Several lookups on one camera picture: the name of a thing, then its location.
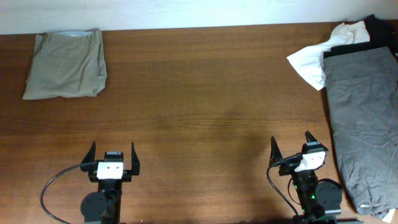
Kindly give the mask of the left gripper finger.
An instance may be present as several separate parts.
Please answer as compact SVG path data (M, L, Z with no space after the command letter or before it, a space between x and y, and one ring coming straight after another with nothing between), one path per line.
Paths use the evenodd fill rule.
M131 143L131 175L139 175L140 173L140 161L137 156L134 143Z
M81 171L91 171L95 168L95 151L96 151L96 143L93 141L90 150L81 161L80 164Z

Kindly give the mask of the grey shorts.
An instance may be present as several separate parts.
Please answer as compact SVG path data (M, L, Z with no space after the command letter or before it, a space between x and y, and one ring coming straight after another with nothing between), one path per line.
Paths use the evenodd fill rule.
M388 47L328 57L326 92L336 163L356 211L397 208L397 59Z

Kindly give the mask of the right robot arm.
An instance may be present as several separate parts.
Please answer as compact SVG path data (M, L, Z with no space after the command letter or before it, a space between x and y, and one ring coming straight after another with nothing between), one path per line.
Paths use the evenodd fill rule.
M341 214L343 187L334 180L317 177L315 171L325 164L328 149L309 131L305 132L305 138L307 142L303 144L299 153L282 157L275 137L271 137L267 179L294 211L293 223L337 223L336 216ZM275 167L279 169L280 176L291 177L302 209L301 215L271 180L269 172Z

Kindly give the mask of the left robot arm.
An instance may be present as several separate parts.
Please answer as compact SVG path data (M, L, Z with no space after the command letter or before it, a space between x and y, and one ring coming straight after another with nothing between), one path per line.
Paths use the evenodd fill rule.
M96 192L88 194L80 210L85 223L120 224L122 186L140 173L140 161L134 144L131 144L131 168L124 168L122 152L106 152L104 159L96 160L96 143L82 160L80 169L88 174L90 182L97 183Z

